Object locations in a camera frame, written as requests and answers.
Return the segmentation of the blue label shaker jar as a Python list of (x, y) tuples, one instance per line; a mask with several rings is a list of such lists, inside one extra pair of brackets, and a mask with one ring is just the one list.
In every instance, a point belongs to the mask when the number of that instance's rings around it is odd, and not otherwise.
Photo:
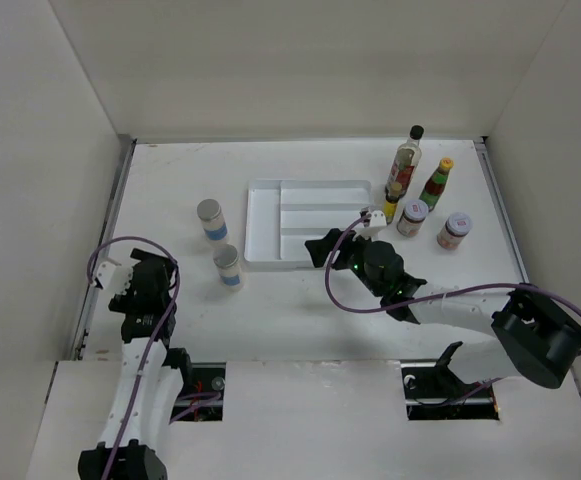
[(213, 254), (213, 262), (218, 271), (221, 284), (238, 291), (244, 285), (240, 255), (235, 246), (221, 245)]
[(229, 242), (228, 227), (222, 208), (215, 199), (204, 199), (197, 205), (197, 216), (208, 242), (214, 245)]

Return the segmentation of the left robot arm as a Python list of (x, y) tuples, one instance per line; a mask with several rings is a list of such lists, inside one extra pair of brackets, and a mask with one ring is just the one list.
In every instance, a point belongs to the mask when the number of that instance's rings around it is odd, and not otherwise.
[(194, 387), (189, 354), (170, 346), (179, 272), (167, 253), (132, 250), (131, 267), (102, 261), (94, 285), (113, 293), (108, 309), (123, 316), (121, 370), (105, 427), (78, 459), (81, 479), (166, 479), (161, 437), (177, 399)]

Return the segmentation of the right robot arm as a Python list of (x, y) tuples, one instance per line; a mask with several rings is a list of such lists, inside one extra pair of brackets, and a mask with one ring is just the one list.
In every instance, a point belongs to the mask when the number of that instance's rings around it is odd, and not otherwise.
[(408, 274), (392, 244), (353, 231), (332, 229), (304, 245), (314, 267), (353, 273), (379, 299), (379, 313), (485, 335), (479, 343), (453, 341), (438, 357), (433, 380), (445, 395), (505, 377), (557, 389), (581, 355), (581, 310), (532, 284), (443, 288)]

